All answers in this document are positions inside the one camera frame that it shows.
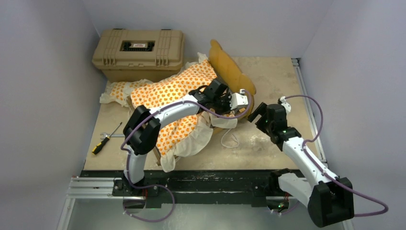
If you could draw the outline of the wooden pet bed frame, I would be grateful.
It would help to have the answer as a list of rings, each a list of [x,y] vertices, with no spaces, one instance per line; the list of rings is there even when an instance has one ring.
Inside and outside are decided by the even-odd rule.
[[[250,80],[250,78],[242,73],[236,62],[221,48],[217,41],[211,41],[211,48],[207,57],[209,64],[214,68],[216,77],[219,77],[226,84],[228,84],[232,92],[238,92],[240,89],[247,89],[252,95],[256,93],[253,82]],[[224,129],[215,127],[213,134],[222,130]],[[158,149],[156,152],[157,159],[160,164],[160,152]]]

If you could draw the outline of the orange patterned white blanket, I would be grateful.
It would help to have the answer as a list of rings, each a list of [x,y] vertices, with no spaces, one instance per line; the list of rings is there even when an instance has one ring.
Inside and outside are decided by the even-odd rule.
[[[131,92],[132,104],[134,107],[144,105],[146,108],[165,106],[183,98],[191,90],[208,85],[215,78],[208,57],[199,53],[198,61],[187,63],[177,75],[145,85],[138,82]],[[190,115],[165,126],[157,140],[163,171],[173,171],[177,158],[200,152],[209,143],[215,127],[233,129],[236,126],[237,119],[233,113],[223,119],[207,112]]]

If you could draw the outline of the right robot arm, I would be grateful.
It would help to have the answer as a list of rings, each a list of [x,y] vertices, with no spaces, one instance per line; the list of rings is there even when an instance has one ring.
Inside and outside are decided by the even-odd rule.
[[[293,172],[278,172],[269,181],[270,191],[275,195],[287,192],[294,196],[306,206],[311,220],[320,228],[353,218],[353,194],[334,183],[337,175],[304,146],[298,130],[288,126],[285,107],[278,103],[261,103],[248,116],[248,121],[255,118],[258,118],[257,129],[269,136],[304,176],[299,178]]]

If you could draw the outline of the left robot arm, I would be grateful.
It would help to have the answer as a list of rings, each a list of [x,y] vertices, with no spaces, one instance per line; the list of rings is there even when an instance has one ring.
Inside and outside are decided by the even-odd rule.
[[[146,108],[138,106],[124,127],[124,142],[121,149],[127,151],[124,190],[131,196],[142,192],[145,177],[144,166],[147,154],[157,145],[160,131],[169,124],[202,111],[214,110],[223,118],[225,114],[246,104],[244,94],[232,93],[218,79],[208,85],[191,90],[181,99],[167,105]]]

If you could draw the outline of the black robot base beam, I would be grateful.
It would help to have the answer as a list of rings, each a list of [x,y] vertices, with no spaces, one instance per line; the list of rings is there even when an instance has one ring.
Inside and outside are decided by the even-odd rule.
[[[250,205],[251,207],[277,206],[285,192],[279,189],[277,176],[299,170],[183,170],[165,173],[146,170],[133,188],[123,171],[83,170],[82,178],[112,178],[112,197],[125,200],[141,198],[147,208],[160,208],[163,204]]]

